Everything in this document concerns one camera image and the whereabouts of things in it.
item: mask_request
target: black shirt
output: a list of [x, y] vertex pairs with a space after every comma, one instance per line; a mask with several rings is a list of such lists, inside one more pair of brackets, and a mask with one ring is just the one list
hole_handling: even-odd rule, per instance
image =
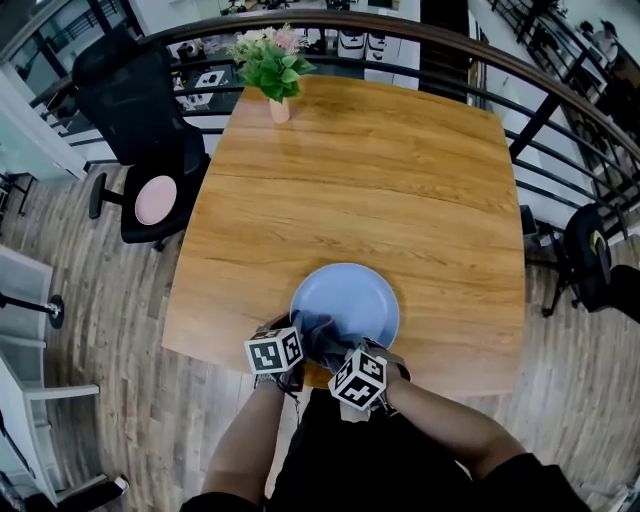
[[[182, 512], [256, 512], [248, 501], [210, 493]], [[400, 415], [369, 422], [339, 419], [337, 401], [314, 390], [296, 431], [268, 512], [307, 510], [588, 512], [557, 466], [531, 454], [473, 482], [441, 445]]]

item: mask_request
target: wooden table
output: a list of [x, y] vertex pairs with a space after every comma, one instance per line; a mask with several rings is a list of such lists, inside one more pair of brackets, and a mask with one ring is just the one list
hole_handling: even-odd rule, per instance
[[[509, 392], [524, 319], [514, 175], [500, 120], [430, 94], [308, 76], [274, 126], [242, 94], [202, 184], [163, 346], [249, 371], [242, 342], [323, 265], [355, 262], [400, 302], [393, 351], [448, 395]], [[307, 384], [326, 375], [311, 369]]]

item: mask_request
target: green leaves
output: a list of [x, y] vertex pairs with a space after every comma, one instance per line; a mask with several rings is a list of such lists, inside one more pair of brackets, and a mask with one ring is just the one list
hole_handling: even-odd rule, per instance
[[297, 55], [287, 55], [274, 44], [252, 47], [238, 75], [244, 85], [259, 87], [265, 96], [282, 103], [283, 98], [300, 93], [300, 75], [315, 69], [307, 60]]

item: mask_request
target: chair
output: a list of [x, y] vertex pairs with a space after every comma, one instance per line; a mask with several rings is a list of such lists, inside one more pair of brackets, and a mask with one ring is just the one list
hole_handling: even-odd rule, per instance
[[545, 318], [553, 315], [562, 293], [571, 287], [574, 308], [580, 303], [589, 313], [615, 308], [640, 322], [640, 270], [627, 265], [611, 268], [611, 251], [604, 232], [597, 206], [583, 206], [567, 224], [562, 243], [550, 233], [556, 262], [527, 260], [527, 264], [559, 274], [553, 303], [542, 310]]
[[[141, 51], [125, 27], [112, 30], [84, 51], [73, 66], [80, 111], [97, 128], [127, 172], [122, 194], [105, 189], [106, 175], [94, 182], [89, 217], [100, 217], [103, 201], [122, 207], [125, 243], [156, 242], [186, 229], [209, 165], [200, 130], [188, 124], [173, 96], [169, 56], [163, 47]], [[165, 211], [151, 221], [140, 217], [139, 201], [159, 198], [149, 182], [169, 184]]]

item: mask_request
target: blue plate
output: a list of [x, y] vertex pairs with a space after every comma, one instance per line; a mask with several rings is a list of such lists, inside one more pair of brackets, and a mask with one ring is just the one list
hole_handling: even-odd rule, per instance
[[335, 263], [302, 282], [291, 301], [301, 311], [303, 329], [319, 315], [331, 315], [343, 338], [366, 336], [389, 348], [398, 334], [400, 308], [389, 283], [370, 268]]

